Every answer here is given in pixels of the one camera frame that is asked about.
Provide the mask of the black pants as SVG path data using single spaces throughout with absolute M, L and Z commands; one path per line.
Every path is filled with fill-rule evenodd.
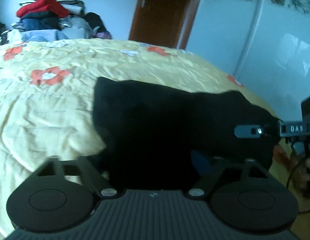
M 278 119 L 242 93 L 190 93 L 140 81 L 100 77 L 94 87 L 93 125 L 106 147 L 93 157 L 111 183 L 127 189 L 173 190 L 208 172 L 209 161 L 256 160 L 272 165 L 276 133 L 240 139 L 238 125 Z

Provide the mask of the white floral wardrobe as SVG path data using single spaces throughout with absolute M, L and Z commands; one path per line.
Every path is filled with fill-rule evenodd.
M 191 51 L 263 98 L 283 120 L 310 96 L 310 0 L 200 0 Z

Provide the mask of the brown wooden door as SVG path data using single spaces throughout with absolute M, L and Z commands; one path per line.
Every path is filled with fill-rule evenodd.
M 183 25 L 192 25 L 187 14 L 194 16 L 198 4 L 199 0 L 138 0 L 129 39 L 175 48 Z

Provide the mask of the pile of assorted clothes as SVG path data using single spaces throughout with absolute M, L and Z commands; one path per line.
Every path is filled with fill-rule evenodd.
M 0 46 L 29 41 L 112 39 L 101 17 L 86 13 L 81 0 L 28 0 L 19 6 L 18 21 L 10 29 L 0 22 Z

